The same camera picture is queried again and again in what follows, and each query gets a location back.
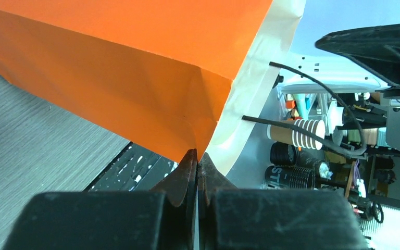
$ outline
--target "black plastic part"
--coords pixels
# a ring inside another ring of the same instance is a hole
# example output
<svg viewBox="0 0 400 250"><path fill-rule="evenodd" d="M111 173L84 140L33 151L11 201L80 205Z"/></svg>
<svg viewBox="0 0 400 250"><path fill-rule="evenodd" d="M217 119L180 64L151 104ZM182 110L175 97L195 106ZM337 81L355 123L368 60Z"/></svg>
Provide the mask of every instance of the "black plastic part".
<svg viewBox="0 0 400 250"><path fill-rule="evenodd" d="M205 153L198 163L198 229L200 249L215 249L214 235L215 214L212 209L212 200L217 190L237 190L212 162L208 153Z"/></svg>
<svg viewBox="0 0 400 250"><path fill-rule="evenodd" d="M275 79L275 82L273 83L272 88L274 89L278 83L282 83L284 81L284 76L278 75L277 78Z"/></svg>
<svg viewBox="0 0 400 250"><path fill-rule="evenodd" d="M85 191L149 190L161 181L165 174L169 174L174 166L172 160L131 142Z"/></svg>
<svg viewBox="0 0 400 250"><path fill-rule="evenodd" d="M159 192L39 194L22 211L4 250L160 249L165 204Z"/></svg>
<svg viewBox="0 0 400 250"><path fill-rule="evenodd" d="M165 239L163 249L194 248L195 200L197 198L197 150L190 149L177 169L160 181L151 191L166 193L171 204L163 216L173 226L166 228L175 236Z"/></svg>
<svg viewBox="0 0 400 250"><path fill-rule="evenodd" d="M344 56L400 89L400 24L333 32L315 47Z"/></svg>
<svg viewBox="0 0 400 250"><path fill-rule="evenodd" d="M218 190L211 215L213 249L367 249L352 208L333 192Z"/></svg>
<svg viewBox="0 0 400 250"><path fill-rule="evenodd" d="M382 210L382 206L379 203L373 202L372 203L372 213L374 219L379 223L384 222L384 212Z"/></svg>

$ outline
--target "black cylinder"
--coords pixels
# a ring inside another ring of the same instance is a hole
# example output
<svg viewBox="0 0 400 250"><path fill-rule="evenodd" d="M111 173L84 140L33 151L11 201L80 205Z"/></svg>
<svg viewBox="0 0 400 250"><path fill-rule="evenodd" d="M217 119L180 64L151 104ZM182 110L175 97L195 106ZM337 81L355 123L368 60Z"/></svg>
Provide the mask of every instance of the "black cylinder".
<svg viewBox="0 0 400 250"><path fill-rule="evenodd" d="M281 166L296 166L299 161L298 148L282 142L275 142L270 148L270 162Z"/></svg>
<svg viewBox="0 0 400 250"><path fill-rule="evenodd" d="M267 185L277 188L313 189L315 171L301 167L270 166L266 169L265 181Z"/></svg>
<svg viewBox="0 0 400 250"><path fill-rule="evenodd" d="M306 151L301 151L299 153L299 159L298 159L298 166L303 167L303 168L310 168L313 169L316 173L317 176L322 177L322 178L328 178L327 176L321 176L320 169L322 169L325 174L327 174L327 171L329 171L329 164L324 161L315 158L311 153L306 152Z"/></svg>

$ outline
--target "stack of paper cups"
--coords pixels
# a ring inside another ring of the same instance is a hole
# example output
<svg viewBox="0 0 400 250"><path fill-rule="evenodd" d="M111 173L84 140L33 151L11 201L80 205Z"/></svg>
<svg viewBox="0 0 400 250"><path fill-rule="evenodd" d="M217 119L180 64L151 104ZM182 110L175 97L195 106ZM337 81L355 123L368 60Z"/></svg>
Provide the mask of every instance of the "stack of paper cups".
<svg viewBox="0 0 400 250"><path fill-rule="evenodd" d="M294 124L315 134L320 138L324 138L324 134L326 133L326 127L324 125L324 121L322 120L298 119L294 121L282 122ZM291 144L296 147L312 148L317 150L320 150L322 148L322 144L320 142L317 142L315 141L315 139L312 139L291 129L268 125L267 136L271 140Z"/></svg>

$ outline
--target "wooden grain surface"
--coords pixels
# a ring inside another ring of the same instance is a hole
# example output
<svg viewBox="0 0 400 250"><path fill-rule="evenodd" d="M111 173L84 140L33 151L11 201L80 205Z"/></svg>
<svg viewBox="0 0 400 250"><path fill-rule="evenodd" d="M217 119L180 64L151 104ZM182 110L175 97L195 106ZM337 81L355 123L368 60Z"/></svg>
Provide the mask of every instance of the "wooden grain surface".
<svg viewBox="0 0 400 250"><path fill-rule="evenodd" d="M84 189L128 142L0 77L0 248L32 195Z"/></svg>

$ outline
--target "orange object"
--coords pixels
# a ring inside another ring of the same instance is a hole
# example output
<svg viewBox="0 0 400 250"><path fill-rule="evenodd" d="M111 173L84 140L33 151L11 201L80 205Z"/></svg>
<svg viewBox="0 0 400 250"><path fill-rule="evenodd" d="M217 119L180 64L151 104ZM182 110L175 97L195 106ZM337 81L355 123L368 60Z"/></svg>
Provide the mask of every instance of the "orange object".
<svg viewBox="0 0 400 250"><path fill-rule="evenodd" d="M200 158L271 3L0 0L0 74L167 158Z"/></svg>
<svg viewBox="0 0 400 250"><path fill-rule="evenodd" d="M286 101L286 108L287 109L295 108L295 101Z"/></svg>

